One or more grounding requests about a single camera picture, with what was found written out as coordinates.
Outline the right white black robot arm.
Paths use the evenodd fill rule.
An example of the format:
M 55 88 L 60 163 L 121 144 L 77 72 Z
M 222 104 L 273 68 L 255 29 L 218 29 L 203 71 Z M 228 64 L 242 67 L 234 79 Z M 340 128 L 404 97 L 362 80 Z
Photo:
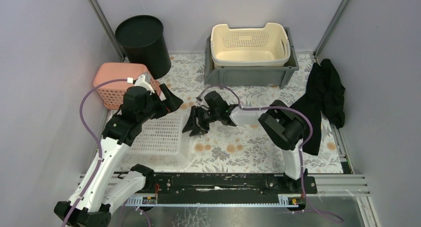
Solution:
M 226 126 L 260 125 L 271 141 L 281 149 L 284 161 L 285 187 L 297 193 L 304 187 L 303 146 L 313 135 L 310 120 L 300 111 L 275 100 L 266 107 L 242 107 L 228 104 L 216 91 L 199 98 L 193 106 L 182 132 L 189 136 L 207 134 L 216 121 Z

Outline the large black cylindrical container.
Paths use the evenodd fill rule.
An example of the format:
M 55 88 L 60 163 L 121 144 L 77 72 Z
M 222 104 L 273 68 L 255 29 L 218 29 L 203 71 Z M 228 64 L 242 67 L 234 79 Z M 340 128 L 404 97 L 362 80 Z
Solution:
M 121 22 L 115 37 L 130 63 L 143 64 L 154 79 L 171 69 L 163 23 L 151 15 L 137 15 Z

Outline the pink perforated plastic basket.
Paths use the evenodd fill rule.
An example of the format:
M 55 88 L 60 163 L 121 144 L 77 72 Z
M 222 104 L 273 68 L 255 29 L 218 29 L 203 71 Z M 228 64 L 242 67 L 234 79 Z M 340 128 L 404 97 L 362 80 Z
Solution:
M 133 87 L 127 83 L 128 77 L 137 79 L 143 73 L 151 73 L 143 64 L 136 63 L 104 63 L 98 70 L 93 85 L 97 87 L 103 99 L 104 106 L 110 110 L 117 110 L 123 104 L 123 96 Z M 151 85 L 155 93 L 160 96 L 160 83 L 151 76 Z

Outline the white perforated plastic basket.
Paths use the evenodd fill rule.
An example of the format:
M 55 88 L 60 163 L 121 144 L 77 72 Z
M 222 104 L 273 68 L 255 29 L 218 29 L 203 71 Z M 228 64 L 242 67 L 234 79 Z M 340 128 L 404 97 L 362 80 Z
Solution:
M 191 158 L 190 138 L 182 132 L 186 122 L 187 116 L 182 114 L 169 114 L 145 122 L 116 171 L 128 171 L 136 164 L 156 172 L 186 168 Z

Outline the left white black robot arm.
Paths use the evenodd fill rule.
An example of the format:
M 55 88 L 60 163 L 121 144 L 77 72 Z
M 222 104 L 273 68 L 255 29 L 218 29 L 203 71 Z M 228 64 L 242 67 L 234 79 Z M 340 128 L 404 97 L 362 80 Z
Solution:
M 64 227 L 106 227 L 116 209 L 137 191 L 147 193 L 154 186 L 154 171 L 141 164 L 133 166 L 107 196 L 109 181 L 142 125 L 177 111 L 183 100 L 173 94 L 166 84 L 159 86 L 165 99 L 144 85 L 127 89 L 123 103 L 106 124 L 98 150 L 87 174 L 67 201 L 59 201 L 54 213 Z

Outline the cream perforated plastic basket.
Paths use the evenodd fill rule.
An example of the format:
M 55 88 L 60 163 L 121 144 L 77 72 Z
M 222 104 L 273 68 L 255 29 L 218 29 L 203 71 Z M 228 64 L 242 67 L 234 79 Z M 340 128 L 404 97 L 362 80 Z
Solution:
M 268 22 L 262 28 L 212 28 L 210 51 L 218 67 L 283 66 L 291 56 L 285 28 Z

